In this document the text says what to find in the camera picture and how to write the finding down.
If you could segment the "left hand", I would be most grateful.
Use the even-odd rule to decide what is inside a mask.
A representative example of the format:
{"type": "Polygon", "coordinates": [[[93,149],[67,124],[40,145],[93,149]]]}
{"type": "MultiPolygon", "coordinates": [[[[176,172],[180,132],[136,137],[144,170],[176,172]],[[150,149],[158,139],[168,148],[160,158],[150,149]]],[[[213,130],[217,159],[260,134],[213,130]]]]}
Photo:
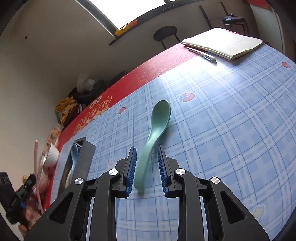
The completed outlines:
{"type": "Polygon", "coordinates": [[[40,216],[41,215],[36,210],[32,209],[30,206],[26,208],[25,218],[26,218],[27,226],[25,225],[19,226],[19,230],[23,236],[25,236],[27,232],[33,227],[33,225],[40,218],[40,216]]]}

